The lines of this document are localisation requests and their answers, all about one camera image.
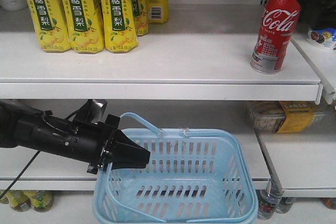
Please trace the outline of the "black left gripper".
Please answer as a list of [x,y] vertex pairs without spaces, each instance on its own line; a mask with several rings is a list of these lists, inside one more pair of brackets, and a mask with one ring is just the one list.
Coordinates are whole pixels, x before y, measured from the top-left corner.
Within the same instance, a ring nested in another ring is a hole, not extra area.
[[104,123],[93,123],[84,114],[70,122],[69,158],[88,163],[87,172],[97,174],[100,168],[145,168],[151,153],[130,140],[118,129],[120,118],[109,114]]

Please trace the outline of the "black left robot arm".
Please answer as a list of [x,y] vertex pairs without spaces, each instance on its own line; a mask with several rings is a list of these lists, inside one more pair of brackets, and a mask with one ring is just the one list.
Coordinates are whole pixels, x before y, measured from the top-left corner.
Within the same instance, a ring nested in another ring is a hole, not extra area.
[[150,152],[131,141],[118,127],[120,118],[101,118],[106,100],[89,99],[62,119],[14,100],[1,100],[1,147],[23,146],[88,163],[87,172],[100,168],[145,168]]

